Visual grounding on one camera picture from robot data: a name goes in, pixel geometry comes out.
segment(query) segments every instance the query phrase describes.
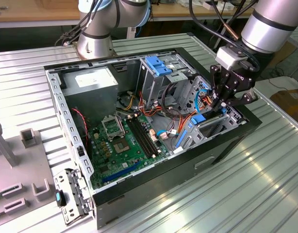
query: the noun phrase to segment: aluminum profile table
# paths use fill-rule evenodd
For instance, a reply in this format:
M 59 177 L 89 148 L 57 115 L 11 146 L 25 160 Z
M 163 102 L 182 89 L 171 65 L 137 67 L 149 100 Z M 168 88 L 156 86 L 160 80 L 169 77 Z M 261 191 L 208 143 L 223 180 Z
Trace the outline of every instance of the aluminum profile table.
M 114 47 L 118 54 L 184 47 L 206 69 L 215 64 L 215 54 L 187 34 L 118 40 Z M 73 163 L 42 67 L 78 59 L 72 46 L 0 53 L 3 136 L 39 130 L 53 175 Z M 267 87 L 267 82 L 257 85 L 263 97 Z M 248 105 L 263 123 L 224 161 L 99 232 L 298 232 L 298 129 L 273 106 L 265 99 Z M 0 226 L 8 233 L 45 231 L 96 232 L 96 222 L 87 217 L 66 227 L 53 202 Z

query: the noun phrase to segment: green circuit board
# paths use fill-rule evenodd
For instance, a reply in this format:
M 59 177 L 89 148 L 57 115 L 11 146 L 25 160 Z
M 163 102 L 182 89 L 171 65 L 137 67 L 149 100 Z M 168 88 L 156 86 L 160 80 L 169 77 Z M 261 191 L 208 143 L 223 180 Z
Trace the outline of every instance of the green circuit board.
M 146 125 L 148 130 L 151 129 L 151 126 L 148 124 L 144 116 L 139 116 L 138 121 L 141 124 Z M 107 124 L 106 126 L 108 132 L 115 132 L 118 130 L 118 125 L 115 121 L 112 121 L 112 124 L 111 122 L 109 123 L 110 124 Z M 91 182 L 94 189 L 102 187 L 109 182 L 113 182 L 131 172 L 140 170 L 169 156 L 169 153 L 162 143 L 159 145 L 154 143 L 156 149 L 161 152 L 155 158 L 147 158 L 141 146 L 135 139 L 135 136 L 131 132 L 127 122 L 122 120 L 121 123 L 125 131 L 125 136 L 123 138 L 114 138 L 113 141 L 108 140 L 105 128 L 102 124 L 89 130 L 91 138 L 90 146 L 92 147 L 91 163 L 94 168 Z M 124 173 L 122 176 L 109 182 L 103 182 L 103 179 L 128 168 L 132 169 L 132 171 Z

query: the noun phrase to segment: blue pcie slot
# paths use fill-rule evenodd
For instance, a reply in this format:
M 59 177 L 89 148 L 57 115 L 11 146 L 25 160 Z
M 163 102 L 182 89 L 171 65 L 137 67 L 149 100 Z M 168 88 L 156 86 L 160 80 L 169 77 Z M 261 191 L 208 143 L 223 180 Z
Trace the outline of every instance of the blue pcie slot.
M 129 173 L 131 171 L 134 171 L 139 164 L 140 164 L 140 161 L 137 162 L 136 164 L 130 166 L 130 167 L 127 167 L 126 169 L 123 169 L 122 171 L 119 171 L 119 172 L 117 172 L 115 174 L 112 174 L 110 176 L 107 176 L 105 178 L 102 178 L 101 180 L 102 180 L 103 183 L 108 182 L 108 181 L 112 181 L 112 180 L 114 180 L 114 179 L 116 179 L 116 178 L 118 178 L 118 177 L 120 177 L 122 175 L 125 175 L 125 174 L 127 174 L 127 173 Z

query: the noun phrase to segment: pcie slot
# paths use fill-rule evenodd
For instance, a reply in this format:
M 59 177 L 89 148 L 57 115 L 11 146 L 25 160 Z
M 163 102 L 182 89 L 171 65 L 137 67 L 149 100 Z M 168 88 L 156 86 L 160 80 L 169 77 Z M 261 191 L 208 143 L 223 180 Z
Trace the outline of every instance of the pcie slot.
M 105 182 L 108 182 L 108 181 L 112 181 L 112 180 L 114 180 L 114 179 L 116 179 L 116 178 L 118 178 L 120 176 L 123 176 L 123 175 L 125 175 L 125 174 L 127 174 L 127 173 L 129 173 L 131 171 L 134 171 L 139 164 L 140 164 L 140 162 L 138 162 L 138 163 L 136 163 L 136 164 L 134 164 L 134 165 L 132 165 L 130 167 L 127 167 L 126 169 L 124 169 L 122 171 L 119 171 L 119 172 L 117 172 L 115 174 L 112 174 L 110 176 L 107 176 L 105 178 L 102 178 L 102 182 L 105 183 Z
M 151 158 L 153 155 L 158 155 L 158 151 L 156 147 L 154 146 L 151 139 L 148 137 L 148 135 L 143 130 L 140 122 L 138 119 L 128 119 L 127 124 L 129 128 L 131 129 L 132 133 L 134 134 L 137 142 L 143 149 L 145 155 L 147 158 Z

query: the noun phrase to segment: motherboard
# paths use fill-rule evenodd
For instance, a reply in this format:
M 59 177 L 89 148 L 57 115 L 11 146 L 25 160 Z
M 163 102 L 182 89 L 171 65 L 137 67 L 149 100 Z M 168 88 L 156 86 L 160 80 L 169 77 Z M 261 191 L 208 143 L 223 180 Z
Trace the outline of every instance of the motherboard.
M 124 134 L 113 135 L 123 130 Z M 94 189 L 169 156 L 146 117 L 110 116 L 89 130 Z

